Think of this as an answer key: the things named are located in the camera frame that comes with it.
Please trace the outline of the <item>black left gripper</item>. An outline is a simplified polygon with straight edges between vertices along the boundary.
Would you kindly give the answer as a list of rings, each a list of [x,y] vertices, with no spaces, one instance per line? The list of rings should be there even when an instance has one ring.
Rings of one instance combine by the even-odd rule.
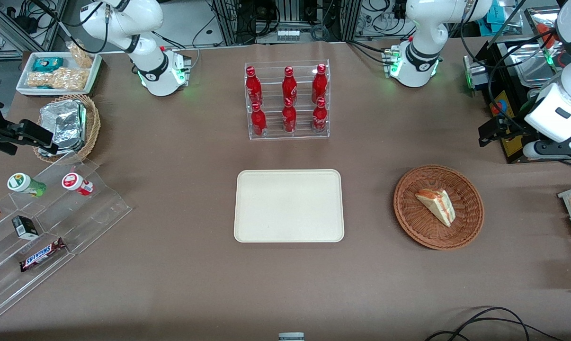
[[[524,118],[491,118],[480,126],[480,147],[498,140],[511,140],[527,135],[527,123]]]

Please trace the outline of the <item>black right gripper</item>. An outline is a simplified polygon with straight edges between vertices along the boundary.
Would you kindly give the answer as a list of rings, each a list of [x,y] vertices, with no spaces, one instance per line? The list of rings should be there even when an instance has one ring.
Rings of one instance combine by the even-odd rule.
[[[18,125],[0,125],[0,151],[8,155],[15,155],[18,147],[13,143],[19,142],[17,134]],[[39,155],[57,155],[59,147],[53,144],[53,134],[49,130],[37,125],[29,119],[19,122],[19,135],[30,145],[36,145]]]

